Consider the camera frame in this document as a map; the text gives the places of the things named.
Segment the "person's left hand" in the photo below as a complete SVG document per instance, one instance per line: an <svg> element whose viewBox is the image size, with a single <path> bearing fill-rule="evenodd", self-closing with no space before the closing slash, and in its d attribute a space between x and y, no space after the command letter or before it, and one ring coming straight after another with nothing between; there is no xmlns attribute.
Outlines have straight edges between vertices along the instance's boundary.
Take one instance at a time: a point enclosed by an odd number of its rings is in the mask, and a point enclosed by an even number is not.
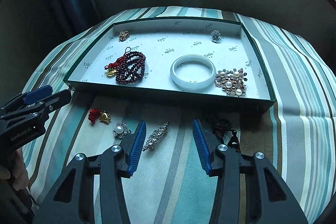
<svg viewBox="0 0 336 224"><path fill-rule="evenodd" d="M29 184L29 177L26 170L26 165L23 160L23 152L22 149L17 149L14 153L15 161L14 166L11 171L9 171L6 167L1 165L1 180L8 180L11 177L14 178L13 188L18 190L25 189Z"/></svg>

